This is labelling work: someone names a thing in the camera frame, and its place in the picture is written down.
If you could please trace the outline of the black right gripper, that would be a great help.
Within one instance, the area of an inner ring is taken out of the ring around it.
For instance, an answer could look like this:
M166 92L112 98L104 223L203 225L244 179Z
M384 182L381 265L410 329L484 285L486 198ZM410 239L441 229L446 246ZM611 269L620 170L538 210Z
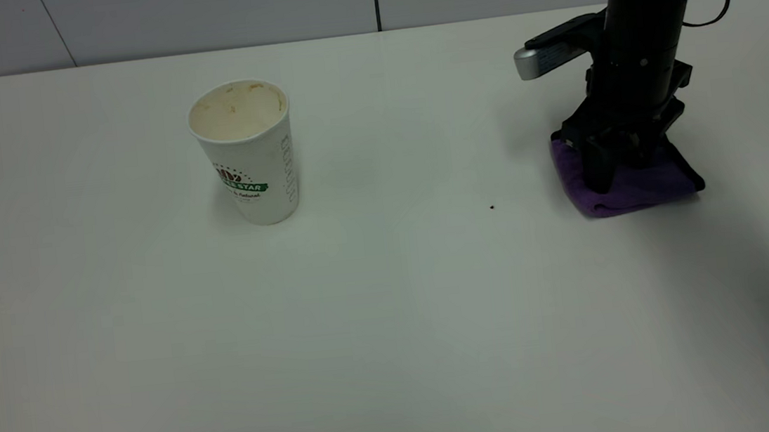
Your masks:
M629 145L635 169L656 163L667 131L684 113L676 92L688 86L692 71L679 60L587 68L585 100L560 126L560 141L581 149L584 184L591 192L603 195L613 184L617 165L608 146Z

